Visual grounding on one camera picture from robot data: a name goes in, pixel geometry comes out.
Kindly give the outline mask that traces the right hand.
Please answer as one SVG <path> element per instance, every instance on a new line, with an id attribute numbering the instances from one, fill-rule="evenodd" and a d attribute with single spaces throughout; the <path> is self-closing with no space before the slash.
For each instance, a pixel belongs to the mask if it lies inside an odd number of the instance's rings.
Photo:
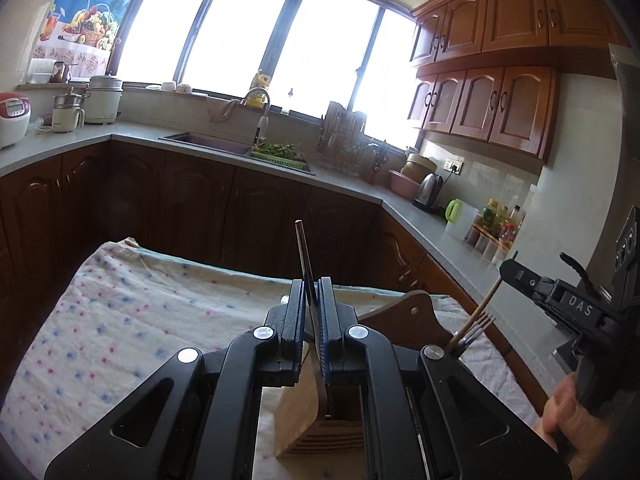
<path id="1" fill-rule="evenodd" d="M 575 453 L 568 460 L 574 479 L 580 479 L 603 451 L 610 430 L 601 419 L 592 416 L 577 399 L 575 374 L 569 374 L 555 387 L 544 404 L 544 412 L 534 428 L 536 434 L 555 451 L 555 435 L 567 438 Z"/>

